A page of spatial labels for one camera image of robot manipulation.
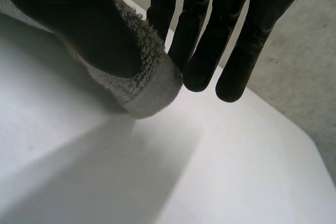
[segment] white table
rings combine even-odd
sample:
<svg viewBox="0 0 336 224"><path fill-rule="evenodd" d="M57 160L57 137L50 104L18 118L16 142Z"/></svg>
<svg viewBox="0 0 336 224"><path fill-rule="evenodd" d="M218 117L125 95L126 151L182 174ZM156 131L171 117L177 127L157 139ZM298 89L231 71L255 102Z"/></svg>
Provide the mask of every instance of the white table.
<svg viewBox="0 0 336 224"><path fill-rule="evenodd" d="M183 89L135 121L53 36L4 16L0 90L1 224L336 223L314 143L250 90Z"/></svg>

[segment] gray fleece cuff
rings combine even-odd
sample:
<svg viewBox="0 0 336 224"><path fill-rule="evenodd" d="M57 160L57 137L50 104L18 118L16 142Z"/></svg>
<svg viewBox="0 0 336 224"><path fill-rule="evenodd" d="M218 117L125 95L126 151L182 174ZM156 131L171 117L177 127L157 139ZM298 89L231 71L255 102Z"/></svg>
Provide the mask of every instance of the gray fleece cuff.
<svg viewBox="0 0 336 224"><path fill-rule="evenodd" d="M115 4L141 48L142 68L135 77L118 78L100 71L85 62L69 45L66 46L69 53L87 68L90 76L108 89L130 115L146 118L174 101L182 86L182 76L165 53L163 41L148 22L123 0L115 0ZM11 0L0 0L0 13L50 32L22 13Z"/></svg>

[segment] gray fabric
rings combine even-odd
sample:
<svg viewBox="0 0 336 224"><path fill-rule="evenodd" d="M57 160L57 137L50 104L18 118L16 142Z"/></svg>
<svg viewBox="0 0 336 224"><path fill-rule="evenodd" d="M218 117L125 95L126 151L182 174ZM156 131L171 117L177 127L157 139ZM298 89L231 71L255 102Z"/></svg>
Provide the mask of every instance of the gray fabric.
<svg viewBox="0 0 336 224"><path fill-rule="evenodd" d="M122 18L138 39L141 48L141 72L129 79L112 76L92 67L69 45L66 46L70 54L87 68L90 76L108 89L132 116L152 116L174 101L182 86L182 76L164 52L163 41L153 28L123 0L115 2ZM0 0L0 13L50 32L23 14L10 0Z"/></svg>

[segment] fingertip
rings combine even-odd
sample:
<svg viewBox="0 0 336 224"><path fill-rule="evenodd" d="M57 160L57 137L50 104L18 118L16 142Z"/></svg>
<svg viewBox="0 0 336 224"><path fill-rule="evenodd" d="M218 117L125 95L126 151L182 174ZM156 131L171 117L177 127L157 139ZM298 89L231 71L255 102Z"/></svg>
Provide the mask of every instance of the fingertip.
<svg viewBox="0 0 336 224"><path fill-rule="evenodd" d="M183 84L193 92L202 92L209 85L207 76L188 66L183 73Z"/></svg>
<svg viewBox="0 0 336 224"><path fill-rule="evenodd" d="M216 95L224 102L233 103L238 101L244 91L237 92L232 86L224 85L222 81L218 81L216 85Z"/></svg>

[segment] concrete wall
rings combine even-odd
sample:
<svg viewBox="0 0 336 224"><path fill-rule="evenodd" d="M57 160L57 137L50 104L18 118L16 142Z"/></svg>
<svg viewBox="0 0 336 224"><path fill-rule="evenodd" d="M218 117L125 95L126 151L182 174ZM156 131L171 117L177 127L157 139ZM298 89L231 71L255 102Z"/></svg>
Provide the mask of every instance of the concrete wall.
<svg viewBox="0 0 336 224"><path fill-rule="evenodd" d="M133 0L144 9L150 0ZM177 0L175 29L183 0ZM244 8L220 62L225 65L244 21ZM336 0L296 0L279 20L249 88L304 129L336 182Z"/></svg>

